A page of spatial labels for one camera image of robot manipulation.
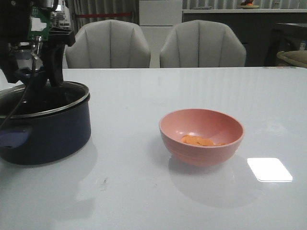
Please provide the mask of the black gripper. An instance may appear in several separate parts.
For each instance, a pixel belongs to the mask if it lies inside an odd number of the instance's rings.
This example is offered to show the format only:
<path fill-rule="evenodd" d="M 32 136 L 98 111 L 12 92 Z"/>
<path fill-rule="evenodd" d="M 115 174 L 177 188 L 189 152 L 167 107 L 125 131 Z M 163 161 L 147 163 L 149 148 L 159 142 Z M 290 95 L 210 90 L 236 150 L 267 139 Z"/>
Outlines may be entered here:
<path fill-rule="evenodd" d="M 0 2 L 0 68 L 8 83 L 16 83 L 18 63 L 10 54 L 8 43 L 30 42 L 41 38 L 44 43 L 41 60 L 51 86 L 63 83 L 63 54 L 65 45 L 75 43 L 73 31 L 53 27 L 51 14 L 57 0 L 2 0 Z"/>

